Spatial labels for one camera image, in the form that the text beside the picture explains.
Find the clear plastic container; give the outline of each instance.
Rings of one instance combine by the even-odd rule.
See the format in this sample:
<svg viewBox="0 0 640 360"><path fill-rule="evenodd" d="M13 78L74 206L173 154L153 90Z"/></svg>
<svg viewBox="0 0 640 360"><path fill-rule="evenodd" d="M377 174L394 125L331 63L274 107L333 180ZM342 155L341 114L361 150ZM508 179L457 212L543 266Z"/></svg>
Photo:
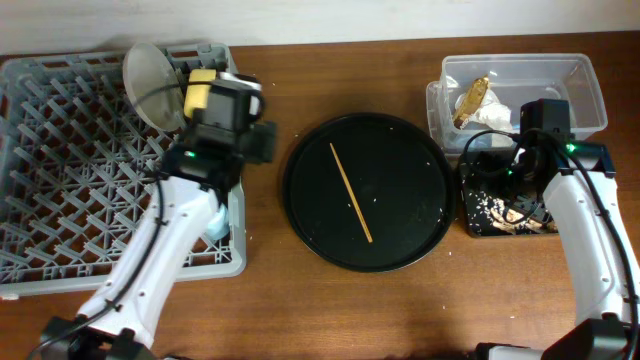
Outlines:
<svg viewBox="0 0 640 360"><path fill-rule="evenodd" d="M586 55L448 56L442 61L440 82L429 84L427 89L427 114L431 136L449 157L459 155L475 133L488 129L469 123L460 130L452 121L458 97L467 92L473 80L484 75L489 76L490 89L500 102L511 109L514 132L520 131L520 107L540 98L569 101L571 131L578 140L607 127L600 85ZM491 148L491 137L479 138L472 147Z"/></svg>

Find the plastic dish rack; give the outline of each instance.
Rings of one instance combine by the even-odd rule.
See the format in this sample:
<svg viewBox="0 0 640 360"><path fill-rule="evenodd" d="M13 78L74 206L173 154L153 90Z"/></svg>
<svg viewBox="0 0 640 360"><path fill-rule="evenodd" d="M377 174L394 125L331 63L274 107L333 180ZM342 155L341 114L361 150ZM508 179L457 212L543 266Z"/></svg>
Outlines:
<svg viewBox="0 0 640 360"><path fill-rule="evenodd" d="M185 83L227 46L161 49ZM0 76L0 295L94 289L127 246L152 192L154 168L174 138L146 125L126 96L124 52L22 58ZM235 203L244 215L242 188ZM244 268L244 216L232 234L200 239L178 280Z"/></svg>

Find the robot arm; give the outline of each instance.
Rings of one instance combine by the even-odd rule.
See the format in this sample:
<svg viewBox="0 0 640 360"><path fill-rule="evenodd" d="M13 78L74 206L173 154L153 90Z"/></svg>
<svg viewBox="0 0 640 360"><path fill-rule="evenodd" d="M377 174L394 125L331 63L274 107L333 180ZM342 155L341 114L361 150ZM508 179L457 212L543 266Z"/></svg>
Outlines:
<svg viewBox="0 0 640 360"><path fill-rule="evenodd" d="M640 279L638 262L620 218L617 184L604 173L591 171L631 263L632 276ZM594 203L582 174L557 174L544 192L544 202L558 226L576 297L576 325L587 319L615 314L631 323L624 268L618 250Z"/></svg>
<svg viewBox="0 0 640 360"><path fill-rule="evenodd" d="M160 185L105 283L75 321L53 318L29 358L154 359L149 351L165 300L188 251L205 232L229 231L226 206L245 162L271 161L275 124L254 124L264 109L253 78L219 73L190 126L163 156ZM103 349L103 343L111 344Z"/></svg>
<svg viewBox="0 0 640 360"><path fill-rule="evenodd" d="M106 301L116 297L151 241L158 219L158 188L151 198L130 244L107 280L87 301L78 315L91 317L101 311ZM117 311L110 311L91 327L118 335L133 330L134 340L151 348L156 325L164 302L189 250L207 227L225 227L225 208L219 207L213 190L200 190L200 184L179 177L162 180L164 218L158 239L135 282L120 301Z"/></svg>

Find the wooden stick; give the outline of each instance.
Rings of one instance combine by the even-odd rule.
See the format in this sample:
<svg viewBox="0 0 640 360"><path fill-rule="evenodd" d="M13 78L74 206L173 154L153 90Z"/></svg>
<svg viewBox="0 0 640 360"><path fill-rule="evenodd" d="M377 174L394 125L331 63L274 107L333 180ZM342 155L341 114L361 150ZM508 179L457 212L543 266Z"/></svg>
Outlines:
<svg viewBox="0 0 640 360"><path fill-rule="evenodd" d="M369 243L372 243L373 238L371 237L371 233L369 232L367 223L364 221L364 216L362 216L362 212L360 211L360 206L358 206L358 201L356 201L356 196L353 194L353 190L351 190L351 184L349 184L349 179L347 179L347 174L345 174L344 169L342 168L342 164L340 163L340 159L338 159L338 154L336 153L336 149L333 148L332 143L329 143L329 146L331 146L333 157L336 158L336 164L338 164L338 169L340 169L340 174L342 174L342 180L344 181L344 185L347 187L347 191L349 192L349 196L351 197L351 201L353 202L353 207L356 209L356 213L358 214L358 219L360 219L362 230L364 230L364 234L367 236L367 240L369 241Z"/></svg>

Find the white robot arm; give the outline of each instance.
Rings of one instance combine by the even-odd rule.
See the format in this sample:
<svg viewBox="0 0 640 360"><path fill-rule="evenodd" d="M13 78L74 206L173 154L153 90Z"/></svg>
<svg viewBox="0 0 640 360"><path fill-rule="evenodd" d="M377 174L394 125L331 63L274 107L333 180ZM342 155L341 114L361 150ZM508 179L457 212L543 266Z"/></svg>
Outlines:
<svg viewBox="0 0 640 360"><path fill-rule="evenodd" d="M602 172L590 171L589 177L607 205L611 220L621 237L633 278L640 279L638 261L620 217L616 181ZM631 304L622 260L582 174L577 171L571 175L558 173L547 186L543 197L545 206L558 226L569 265L576 298L576 326L607 316L615 316L618 321L630 324ZM611 341L607 346L611 352L619 352L621 347L626 346L626 339L623 337ZM543 350L495 346L488 350L487 355L489 360L539 360L545 359L544 353ZM593 359L610 358L604 354L595 357L597 353L593 356ZM576 354L575 358L584 357Z"/></svg>
<svg viewBox="0 0 640 360"><path fill-rule="evenodd" d="M159 219L158 191L156 187L127 250L107 280L82 305L78 315L90 318L100 312L105 302L114 299L122 290L142 261ZM162 307L189 250L208 228L227 228L228 231L225 207L220 207L213 190L201 190L197 182L170 177L162 180L162 191L162 222L166 225L161 227L140 274L119 302L117 311L110 311L91 324L91 328L113 336L123 329L133 330L134 340L147 348L153 344Z"/></svg>

